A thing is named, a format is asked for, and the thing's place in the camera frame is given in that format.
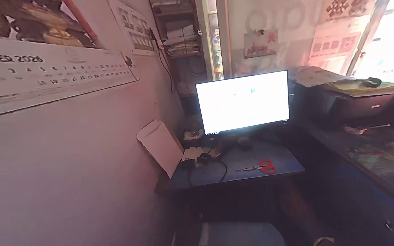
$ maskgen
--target calendar page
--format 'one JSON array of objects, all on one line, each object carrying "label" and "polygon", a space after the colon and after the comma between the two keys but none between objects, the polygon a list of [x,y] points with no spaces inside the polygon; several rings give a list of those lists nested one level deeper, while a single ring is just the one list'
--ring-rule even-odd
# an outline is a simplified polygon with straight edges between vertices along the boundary
[{"label": "calendar page", "polygon": [[136,81],[135,69],[71,0],[0,0],[0,114]]},{"label": "calendar page", "polygon": [[141,56],[158,55],[151,43],[150,27],[145,16],[119,0],[111,0],[109,4],[119,28],[133,45],[132,53]]}]

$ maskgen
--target printer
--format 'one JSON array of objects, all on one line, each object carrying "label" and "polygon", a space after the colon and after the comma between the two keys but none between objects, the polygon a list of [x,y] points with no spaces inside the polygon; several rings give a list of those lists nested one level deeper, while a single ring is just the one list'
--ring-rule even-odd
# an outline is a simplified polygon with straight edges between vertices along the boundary
[{"label": "printer", "polygon": [[298,114],[316,124],[352,128],[390,125],[394,128],[394,92],[352,97],[317,86],[298,85],[296,94]]}]

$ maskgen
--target monitor screen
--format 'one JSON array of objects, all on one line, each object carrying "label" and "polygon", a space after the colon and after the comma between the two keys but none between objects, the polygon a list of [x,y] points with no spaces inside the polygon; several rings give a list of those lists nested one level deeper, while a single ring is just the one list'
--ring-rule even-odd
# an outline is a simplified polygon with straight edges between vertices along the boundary
[{"label": "monitor screen", "polygon": [[287,71],[196,84],[205,134],[286,121]]}]

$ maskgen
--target white wall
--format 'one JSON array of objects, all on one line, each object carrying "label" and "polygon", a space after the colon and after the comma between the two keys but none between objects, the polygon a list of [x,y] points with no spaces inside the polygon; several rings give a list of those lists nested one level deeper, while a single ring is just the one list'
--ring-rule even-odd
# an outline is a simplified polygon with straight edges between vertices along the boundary
[{"label": "white wall", "polygon": [[[74,0],[108,49],[127,51],[106,0]],[[155,27],[148,1],[129,0]],[[0,116],[0,246],[167,245],[159,170],[136,140],[182,112],[158,57],[141,80]]]},{"label": "white wall", "polygon": [[[233,75],[284,70],[307,61],[322,0],[228,0]],[[244,34],[277,28],[276,56],[244,59]]]}]

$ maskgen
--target wall poster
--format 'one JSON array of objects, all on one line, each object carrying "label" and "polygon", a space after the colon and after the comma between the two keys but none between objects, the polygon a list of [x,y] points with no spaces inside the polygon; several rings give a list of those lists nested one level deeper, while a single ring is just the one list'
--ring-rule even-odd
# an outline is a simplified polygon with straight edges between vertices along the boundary
[{"label": "wall poster", "polygon": [[308,65],[346,75],[369,16],[347,18],[318,25]]},{"label": "wall poster", "polygon": [[0,114],[135,80],[71,0],[0,0]]},{"label": "wall poster", "polygon": [[276,55],[277,29],[244,34],[244,58]]},{"label": "wall poster", "polygon": [[376,0],[324,0],[319,23],[371,14],[375,2]]},{"label": "wall poster", "polygon": [[151,43],[150,27],[145,16],[119,0],[110,0],[109,4],[119,28],[133,44],[132,53],[142,56],[157,55]]}]

